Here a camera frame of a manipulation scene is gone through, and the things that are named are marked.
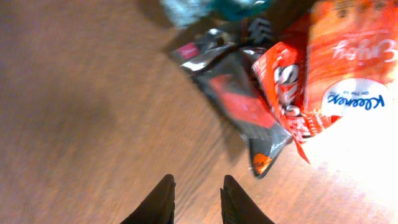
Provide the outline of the small orange box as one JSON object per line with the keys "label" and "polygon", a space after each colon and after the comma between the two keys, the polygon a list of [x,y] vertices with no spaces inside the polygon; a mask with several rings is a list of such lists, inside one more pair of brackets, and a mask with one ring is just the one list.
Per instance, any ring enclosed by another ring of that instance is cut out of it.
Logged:
{"label": "small orange box", "polygon": [[306,111],[344,116],[392,107],[397,1],[317,1],[308,34]]}

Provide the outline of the blue mouthwash bottle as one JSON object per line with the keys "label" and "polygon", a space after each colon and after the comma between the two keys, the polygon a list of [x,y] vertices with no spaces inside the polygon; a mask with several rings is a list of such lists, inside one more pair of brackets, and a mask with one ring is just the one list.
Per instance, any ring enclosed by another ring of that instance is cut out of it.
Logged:
{"label": "blue mouthwash bottle", "polygon": [[268,9],[273,0],[160,0],[169,21],[178,29],[208,16],[238,21]]}

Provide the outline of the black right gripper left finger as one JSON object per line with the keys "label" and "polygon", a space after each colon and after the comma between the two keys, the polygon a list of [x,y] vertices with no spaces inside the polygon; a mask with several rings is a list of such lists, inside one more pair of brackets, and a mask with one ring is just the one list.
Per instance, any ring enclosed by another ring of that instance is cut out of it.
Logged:
{"label": "black right gripper left finger", "polygon": [[175,180],[166,174],[121,224],[174,224]]}

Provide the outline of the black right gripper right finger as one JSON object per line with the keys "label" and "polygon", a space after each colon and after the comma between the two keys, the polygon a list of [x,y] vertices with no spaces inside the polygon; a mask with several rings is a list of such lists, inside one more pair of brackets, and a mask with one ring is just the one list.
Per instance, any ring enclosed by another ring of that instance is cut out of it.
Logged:
{"label": "black right gripper right finger", "polygon": [[232,175],[224,177],[220,196],[223,224],[274,224]]}

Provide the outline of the red snack bag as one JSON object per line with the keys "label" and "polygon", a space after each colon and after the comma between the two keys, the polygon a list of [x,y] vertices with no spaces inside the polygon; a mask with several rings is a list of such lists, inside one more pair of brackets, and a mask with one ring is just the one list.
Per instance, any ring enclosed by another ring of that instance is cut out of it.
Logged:
{"label": "red snack bag", "polygon": [[304,110],[309,25],[310,14],[305,13],[252,66],[273,114],[293,136],[305,161],[302,144],[340,119]]}

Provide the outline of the silver foil packet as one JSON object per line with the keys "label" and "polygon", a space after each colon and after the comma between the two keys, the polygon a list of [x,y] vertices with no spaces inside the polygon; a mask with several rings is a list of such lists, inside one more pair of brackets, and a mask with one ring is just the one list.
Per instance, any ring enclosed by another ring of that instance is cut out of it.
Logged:
{"label": "silver foil packet", "polygon": [[249,149],[253,175],[265,177],[292,140],[252,71],[272,42],[271,23],[257,17],[227,22],[202,34],[189,29],[178,41],[170,57],[238,129]]}

